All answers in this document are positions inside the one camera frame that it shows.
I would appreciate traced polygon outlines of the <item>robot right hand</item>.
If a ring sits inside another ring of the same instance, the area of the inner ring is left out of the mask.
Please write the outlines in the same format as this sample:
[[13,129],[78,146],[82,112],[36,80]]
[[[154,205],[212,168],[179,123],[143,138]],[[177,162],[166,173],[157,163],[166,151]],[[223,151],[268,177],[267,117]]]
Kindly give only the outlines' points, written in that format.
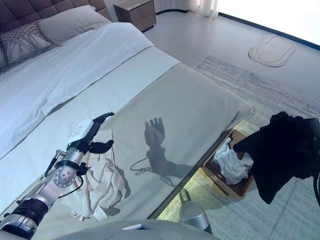
[[320,121],[318,118],[307,118],[306,123],[312,133],[314,141],[320,143]]

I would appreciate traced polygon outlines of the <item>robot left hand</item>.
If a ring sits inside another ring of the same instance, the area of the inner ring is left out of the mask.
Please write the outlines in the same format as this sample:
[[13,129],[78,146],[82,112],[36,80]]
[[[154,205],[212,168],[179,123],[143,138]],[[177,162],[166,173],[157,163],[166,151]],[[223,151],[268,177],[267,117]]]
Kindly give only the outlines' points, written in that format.
[[97,135],[105,120],[113,115],[113,112],[108,112],[95,119],[81,121],[71,134],[66,150],[80,151],[84,155],[87,152],[92,154],[104,154],[109,151],[114,143],[113,140],[107,142],[93,142],[93,138]]

